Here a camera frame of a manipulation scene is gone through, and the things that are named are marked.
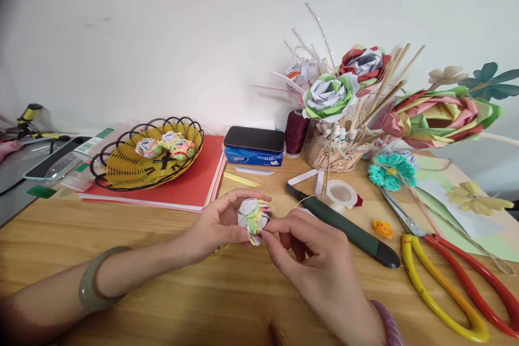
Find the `yellow scissors handle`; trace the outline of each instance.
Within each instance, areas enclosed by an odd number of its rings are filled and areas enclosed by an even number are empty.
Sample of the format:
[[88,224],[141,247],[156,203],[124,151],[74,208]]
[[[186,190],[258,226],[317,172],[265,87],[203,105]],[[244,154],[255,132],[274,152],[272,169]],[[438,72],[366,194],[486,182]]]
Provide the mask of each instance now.
[[[445,289],[454,299],[454,301],[460,306],[472,324],[472,329],[469,330],[454,321],[454,319],[452,319],[444,310],[440,308],[429,292],[427,292],[422,284],[422,281],[420,280],[420,277],[418,276],[418,273],[416,272],[415,265],[412,261],[413,251],[416,253],[418,259],[429,271],[429,273],[431,273],[431,275],[436,279],[436,281],[438,281],[438,283],[440,283],[443,289]],[[454,288],[450,281],[440,273],[440,271],[433,265],[430,259],[427,258],[427,255],[425,255],[425,252],[420,245],[420,240],[418,237],[410,234],[402,235],[402,256],[404,259],[404,266],[409,278],[411,279],[411,283],[414,285],[420,296],[422,296],[422,299],[426,302],[429,308],[458,334],[474,342],[488,342],[490,339],[490,334],[488,333],[487,326],[483,322],[482,317],[476,312],[472,305],[470,305],[467,299],[465,299],[463,295],[461,295],[457,289]]]

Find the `red scissors handle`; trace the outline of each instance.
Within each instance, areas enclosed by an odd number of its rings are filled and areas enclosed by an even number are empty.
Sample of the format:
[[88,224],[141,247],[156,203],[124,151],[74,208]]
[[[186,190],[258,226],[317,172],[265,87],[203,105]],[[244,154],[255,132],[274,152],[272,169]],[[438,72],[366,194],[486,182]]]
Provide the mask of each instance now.
[[[507,289],[507,287],[505,287],[504,284],[499,281],[499,279],[479,261],[468,255],[459,247],[454,246],[449,241],[446,241],[436,234],[426,235],[424,239],[447,260],[454,273],[456,273],[456,276],[460,279],[463,289],[465,289],[467,294],[470,296],[476,307],[478,307],[485,318],[487,318],[490,323],[492,323],[506,335],[519,338],[519,303],[513,294]],[[487,280],[490,286],[494,288],[497,295],[508,310],[508,314],[510,315],[510,326],[508,326],[504,321],[501,320],[501,318],[496,315],[494,311],[492,311],[492,308],[490,308],[487,302],[477,291],[476,286],[469,278],[467,273],[465,273],[460,264],[458,264],[451,253],[449,253],[445,248],[449,249],[468,262],[469,265],[472,266],[481,276],[483,276],[483,278]]]

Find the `black wire basket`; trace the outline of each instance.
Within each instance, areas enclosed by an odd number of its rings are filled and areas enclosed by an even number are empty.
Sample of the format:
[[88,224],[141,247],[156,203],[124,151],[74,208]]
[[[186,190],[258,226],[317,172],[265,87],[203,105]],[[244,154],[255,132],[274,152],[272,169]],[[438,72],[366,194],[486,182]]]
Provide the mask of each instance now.
[[[168,131],[181,132],[185,139],[195,144],[195,154],[185,161],[171,157],[168,150],[163,150],[155,158],[144,158],[135,152],[135,147],[144,138],[160,140]],[[204,143],[204,130],[198,122],[184,116],[180,119],[153,119],[139,124],[125,132],[112,143],[107,144],[90,163],[90,171],[95,183],[102,188],[115,192],[128,192],[157,187],[174,180],[186,172],[196,160]],[[101,165],[102,173],[96,172],[96,165]]]

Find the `orange paper flower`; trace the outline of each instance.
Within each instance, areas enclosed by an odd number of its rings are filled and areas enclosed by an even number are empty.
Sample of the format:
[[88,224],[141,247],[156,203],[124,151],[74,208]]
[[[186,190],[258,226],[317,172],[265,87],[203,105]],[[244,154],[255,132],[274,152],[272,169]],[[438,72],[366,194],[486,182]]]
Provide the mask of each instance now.
[[375,220],[373,222],[373,227],[375,228],[377,234],[380,234],[388,239],[393,238],[393,229],[391,228],[391,224]]

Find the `green bangle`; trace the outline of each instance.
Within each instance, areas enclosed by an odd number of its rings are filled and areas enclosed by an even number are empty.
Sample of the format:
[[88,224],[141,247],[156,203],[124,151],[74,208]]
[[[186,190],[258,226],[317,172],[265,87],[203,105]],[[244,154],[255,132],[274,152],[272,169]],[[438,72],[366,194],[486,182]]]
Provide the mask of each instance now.
[[117,254],[122,251],[131,250],[127,246],[117,246],[111,248],[95,258],[86,269],[81,282],[79,283],[79,301],[88,312],[102,311],[110,308],[112,305],[121,300],[124,296],[117,296],[109,299],[103,299],[96,295],[94,291],[94,278],[96,277],[97,269],[112,254]]

